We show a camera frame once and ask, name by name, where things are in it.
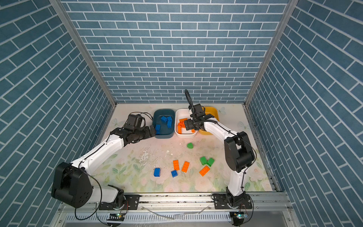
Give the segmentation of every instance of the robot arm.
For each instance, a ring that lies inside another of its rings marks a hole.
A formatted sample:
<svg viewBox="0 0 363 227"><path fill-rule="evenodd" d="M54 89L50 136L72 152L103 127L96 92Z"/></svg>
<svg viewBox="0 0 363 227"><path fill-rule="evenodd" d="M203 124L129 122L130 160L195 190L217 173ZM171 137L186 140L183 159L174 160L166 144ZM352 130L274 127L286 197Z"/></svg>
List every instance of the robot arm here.
<svg viewBox="0 0 363 227"><path fill-rule="evenodd" d="M217 121L213 115L205 114L200 104L193 105L187 90L185 90L185 96L189 102L191 116L191 119L184 121L186 130L203 129L224 142L225 159L231 169L226 198L230 207L238 207L242 200L248 198L243 190L244 175L256 158L248 136L245 132L232 131Z"/></svg>
<svg viewBox="0 0 363 227"><path fill-rule="evenodd" d="M52 197L75 208L86 203L102 201L113 203L114 207L124 204L123 190L115 186L93 187L89 176L112 154L129 143L155 136L151 125L145 126L145 118L130 114L122 128L116 128L102 143L71 163L60 163L54 170Z"/></svg>

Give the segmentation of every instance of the bracket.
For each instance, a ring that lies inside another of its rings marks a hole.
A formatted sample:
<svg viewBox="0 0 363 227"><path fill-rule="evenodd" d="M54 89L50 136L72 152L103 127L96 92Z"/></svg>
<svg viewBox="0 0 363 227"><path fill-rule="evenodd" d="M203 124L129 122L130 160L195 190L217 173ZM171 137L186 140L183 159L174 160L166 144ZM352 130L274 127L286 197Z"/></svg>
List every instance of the bracket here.
<svg viewBox="0 0 363 227"><path fill-rule="evenodd" d="M126 198L126 201L129 203L128 209L137 210L137 207L139 206L140 195L124 195L124 196ZM117 211L114 209L114 207L115 207L115 204L113 204L113 203L101 203L101 205L99 206L99 210Z"/></svg>
<svg viewBox="0 0 363 227"><path fill-rule="evenodd" d="M212 199L214 200L214 208L216 210L225 210L225 209L239 209L240 206L230 207L227 202L226 194L213 193ZM252 203L249 198L242 199L241 204L245 205L243 208L252 209Z"/></svg>

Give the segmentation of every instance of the blue brick wallpaper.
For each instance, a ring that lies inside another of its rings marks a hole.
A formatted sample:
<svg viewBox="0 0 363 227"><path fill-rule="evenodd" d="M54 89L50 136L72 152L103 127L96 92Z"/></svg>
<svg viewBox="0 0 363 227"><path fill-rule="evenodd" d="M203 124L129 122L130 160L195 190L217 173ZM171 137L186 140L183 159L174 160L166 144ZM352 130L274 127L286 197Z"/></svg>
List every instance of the blue brick wallpaper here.
<svg viewBox="0 0 363 227"><path fill-rule="evenodd" d="M302 226L363 226L362 12L300 0L250 104Z"/></svg>
<svg viewBox="0 0 363 227"><path fill-rule="evenodd" d="M110 103L48 0L0 1L0 226L49 225L53 169L89 150Z"/></svg>
<svg viewBox="0 0 363 227"><path fill-rule="evenodd" d="M288 0L62 1L118 102L243 102Z"/></svg>

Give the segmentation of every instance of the yellow bowl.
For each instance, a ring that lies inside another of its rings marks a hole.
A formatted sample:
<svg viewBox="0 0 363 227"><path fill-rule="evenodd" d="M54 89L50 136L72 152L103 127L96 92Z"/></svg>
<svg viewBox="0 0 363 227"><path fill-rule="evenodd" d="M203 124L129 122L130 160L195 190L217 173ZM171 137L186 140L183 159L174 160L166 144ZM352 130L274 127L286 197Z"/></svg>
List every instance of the yellow bowl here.
<svg viewBox="0 0 363 227"><path fill-rule="evenodd" d="M218 110L216 108L211 106L205 106L205 114L211 114L219 121ZM199 133L202 135L213 135L212 133L204 131L202 129L199 130Z"/></svg>

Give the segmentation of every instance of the floral tablecloth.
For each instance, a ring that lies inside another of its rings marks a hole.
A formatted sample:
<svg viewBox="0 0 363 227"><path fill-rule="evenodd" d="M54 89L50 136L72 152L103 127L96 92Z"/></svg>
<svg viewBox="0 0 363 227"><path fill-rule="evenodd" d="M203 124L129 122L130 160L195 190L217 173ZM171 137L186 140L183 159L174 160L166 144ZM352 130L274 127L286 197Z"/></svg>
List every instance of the floral tablecloth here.
<svg viewBox="0 0 363 227"><path fill-rule="evenodd" d="M149 112L153 115L157 109L186 108L186 104L118 104L111 122L108 125L104 139L109 131L121 127L130 112ZM245 131L251 145L257 151L257 160L247 173L246 191L271 191L263 163L258 154L256 144L252 137L247 118L241 104L213 104L219 110L219 119L222 124L235 130ZM194 148L187 148L188 143ZM202 177L199 171L203 168L199 158L215 160L211 170ZM190 162L187 173L178 172L172 177L173 160L179 160L180 169L184 161ZM160 168L160 177L154 177L154 168ZM229 183L231 170L224 156L224 144L213 135L201 135L185 139L175 134L170 139L150 138L136 144L130 144L117 151L94 173L98 181L120 187L125 192L218 192L225 191Z"/></svg>

